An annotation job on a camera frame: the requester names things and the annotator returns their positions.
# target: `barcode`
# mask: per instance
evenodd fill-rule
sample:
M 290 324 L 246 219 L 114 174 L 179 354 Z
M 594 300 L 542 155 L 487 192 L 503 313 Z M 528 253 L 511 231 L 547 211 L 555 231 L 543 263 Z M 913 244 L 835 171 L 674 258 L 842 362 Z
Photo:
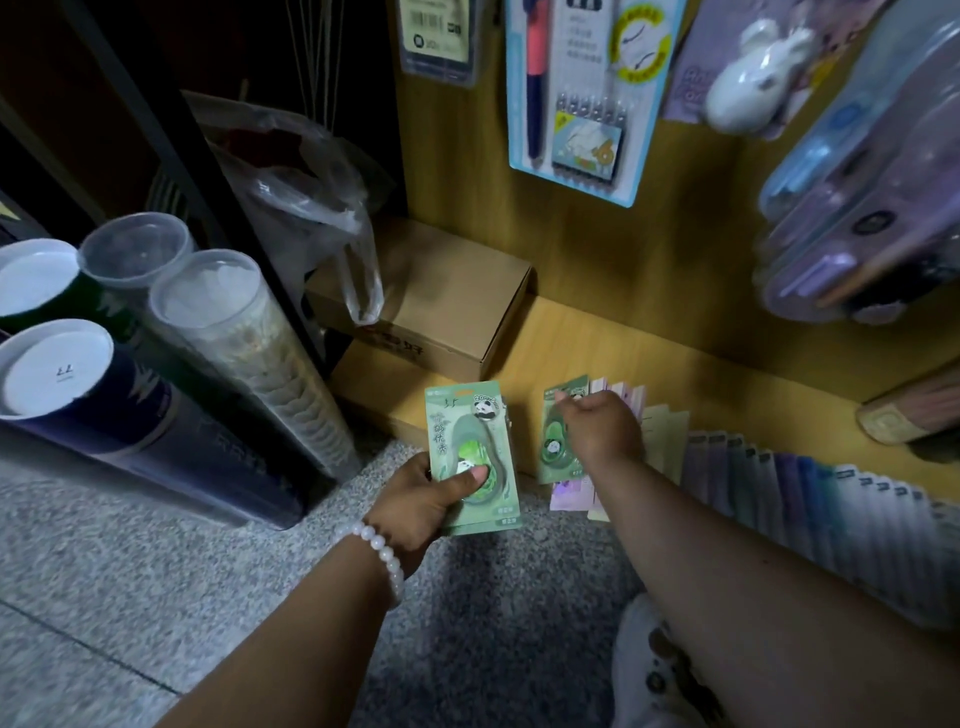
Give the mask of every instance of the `barcode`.
M 419 25 L 422 28 L 432 28 L 434 30 L 439 30 L 444 26 L 444 17 L 442 15 L 435 15 L 432 12 L 410 11 L 410 21 L 414 25 Z

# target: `pen package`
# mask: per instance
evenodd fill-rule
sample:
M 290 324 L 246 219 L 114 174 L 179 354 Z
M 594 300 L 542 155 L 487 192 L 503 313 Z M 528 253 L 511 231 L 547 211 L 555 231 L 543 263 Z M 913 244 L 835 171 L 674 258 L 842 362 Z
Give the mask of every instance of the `pen package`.
M 473 87 L 492 24 L 492 0 L 396 0 L 400 68 L 447 84 Z
M 685 0 L 507 0 L 515 169 L 634 203 Z

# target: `gray speckled floor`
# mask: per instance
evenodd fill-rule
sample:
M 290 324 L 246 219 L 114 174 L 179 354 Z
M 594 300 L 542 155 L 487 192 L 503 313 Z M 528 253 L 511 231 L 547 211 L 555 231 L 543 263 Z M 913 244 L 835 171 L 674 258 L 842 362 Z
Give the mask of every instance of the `gray speckled floor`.
M 373 432 L 359 442 L 364 471 L 281 533 L 98 492 L 12 463 L 0 443 L 0 725 L 149 725 L 413 453 Z M 431 548 L 351 725 L 608 723 L 612 640 L 639 582 L 608 529 L 521 503 L 523 529 Z

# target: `bead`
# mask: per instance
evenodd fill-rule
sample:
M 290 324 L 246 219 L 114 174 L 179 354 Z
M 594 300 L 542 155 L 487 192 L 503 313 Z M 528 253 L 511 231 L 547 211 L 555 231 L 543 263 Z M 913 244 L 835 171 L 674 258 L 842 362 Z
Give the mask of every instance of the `bead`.
M 387 576 L 390 578 L 390 591 L 394 595 L 394 607 L 403 601 L 403 595 L 406 591 L 403 567 L 400 560 L 394 556 L 394 550 L 387 546 L 387 540 L 376 532 L 371 525 L 366 525 L 362 521 L 353 523 L 343 523 L 337 526 L 334 531 L 335 543 L 339 543 L 349 534 L 359 536 L 364 541 L 370 543 L 376 552 L 377 558 L 387 567 Z

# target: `cardboard box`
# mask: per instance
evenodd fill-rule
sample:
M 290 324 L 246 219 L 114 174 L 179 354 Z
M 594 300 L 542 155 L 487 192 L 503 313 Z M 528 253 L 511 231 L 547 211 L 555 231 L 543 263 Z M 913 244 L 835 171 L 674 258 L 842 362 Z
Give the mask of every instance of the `cardboard box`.
M 317 322 L 456 381 L 482 380 L 523 301 L 530 263 L 428 225 L 374 223 L 386 303 L 356 327 L 332 265 L 306 283 Z

